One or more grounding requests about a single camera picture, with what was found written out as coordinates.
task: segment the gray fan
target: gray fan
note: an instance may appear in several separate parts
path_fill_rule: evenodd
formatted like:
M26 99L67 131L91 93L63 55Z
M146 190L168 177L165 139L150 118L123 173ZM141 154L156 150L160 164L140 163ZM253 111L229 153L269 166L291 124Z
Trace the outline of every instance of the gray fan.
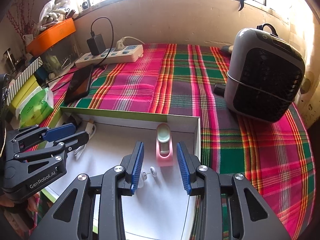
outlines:
M243 29L232 51L224 94L227 107L277 122L294 101L304 72L304 60L290 44L263 30Z

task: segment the small white wheel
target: small white wheel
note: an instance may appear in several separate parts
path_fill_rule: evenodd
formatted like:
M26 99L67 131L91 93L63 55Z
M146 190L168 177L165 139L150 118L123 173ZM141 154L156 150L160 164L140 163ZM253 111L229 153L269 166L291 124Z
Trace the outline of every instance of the small white wheel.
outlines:
M155 167L150 167L150 171L151 171L151 173L152 173L152 176L155 178L156 176L157 176L157 171L156 171L156 169L155 169Z

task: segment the orange box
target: orange box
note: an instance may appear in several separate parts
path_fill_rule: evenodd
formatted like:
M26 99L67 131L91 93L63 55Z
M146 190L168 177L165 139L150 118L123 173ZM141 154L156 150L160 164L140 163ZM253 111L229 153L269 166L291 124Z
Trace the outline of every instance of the orange box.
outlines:
M47 49L76 31L73 19L58 23L38 35L28 46L27 53L39 57Z

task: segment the power strip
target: power strip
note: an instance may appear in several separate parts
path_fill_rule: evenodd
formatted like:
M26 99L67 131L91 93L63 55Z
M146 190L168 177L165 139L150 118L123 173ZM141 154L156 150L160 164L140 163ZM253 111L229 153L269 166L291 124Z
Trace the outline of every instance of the power strip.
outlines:
M106 49L102 54L97 56L92 56L91 53L86 53L76 61L76 67L83 68L90 64L98 64L107 55L108 51L109 49ZM138 58L141 57L143 57L142 45L126 46L124 49L119 51L115 51L115 48L112 48L110 54L101 63L101 65L136 62Z

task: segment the power plug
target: power plug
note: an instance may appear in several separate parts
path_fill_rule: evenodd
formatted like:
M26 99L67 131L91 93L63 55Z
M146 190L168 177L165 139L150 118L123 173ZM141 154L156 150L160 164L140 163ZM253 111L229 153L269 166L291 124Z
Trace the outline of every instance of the power plug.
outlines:
M93 129L93 119L89 119L87 122L87 126L85 127L85 131L90 135L92 134L92 129Z
M124 49L124 38L120 39L119 41L117 41L116 43L116 47L115 47L115 51L119 51L119 50L123 50Z

